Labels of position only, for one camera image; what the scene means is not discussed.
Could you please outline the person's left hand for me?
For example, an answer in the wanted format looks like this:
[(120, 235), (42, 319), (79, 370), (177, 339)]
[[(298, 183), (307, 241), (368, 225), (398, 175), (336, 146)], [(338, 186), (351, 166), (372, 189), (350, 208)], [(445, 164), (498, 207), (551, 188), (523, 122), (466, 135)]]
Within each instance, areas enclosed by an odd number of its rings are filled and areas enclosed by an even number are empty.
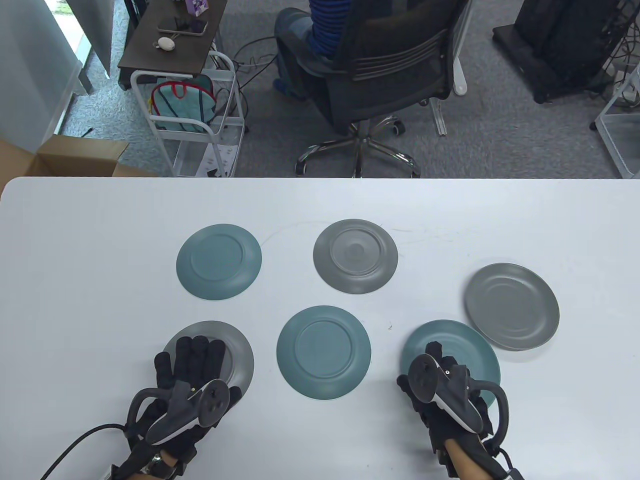
[[(171, 363), (170, 354), (165, 351), (154, 358), (158, 388), (170, 390), (176, 381), (183, 381), (190, 388), (199, 390), (207, 382), (221, 377), (226, 350), (226, 343), (220, 339), (209, 341), (205, 336), (179, 338), (174, 363)], [(177, 461), (186, 463), (195, 456), (196, 443), (210, 432), (210, 427), (194, 426), (162, 446), (142, 446), (144, 441), (141, 438), (146, 436), (148, 429), (160, 416), (167, 413), (167, 409), (167, 402), (160, 399), (148, 405), (132, 428), (135, 436), (129, 441), (131, 453), (148, 461), (157, 451), (164, 451)]]

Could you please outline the person's right hand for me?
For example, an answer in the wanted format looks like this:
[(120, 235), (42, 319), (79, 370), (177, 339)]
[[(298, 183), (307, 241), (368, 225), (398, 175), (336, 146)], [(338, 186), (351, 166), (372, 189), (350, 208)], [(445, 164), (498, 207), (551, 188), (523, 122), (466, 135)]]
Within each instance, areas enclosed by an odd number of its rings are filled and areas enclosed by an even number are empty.
[(494, 434), (493, 425), (489, 418), (489, 407), (480, 393), (473, 392), (469, 395), (469, 400), (480, 414), (483, 422), (480, 434), (474, 434), (465, 430), (434, 402), (421, 402), (411, 390), (406, 374), (397, 377), (397, 385), (410, 398), (414, 411), (420, 415), (422, 422), (429, 430), (430, 440), (435, 450), (443, 450), (446, 441), (484, 441), (487, 436)]

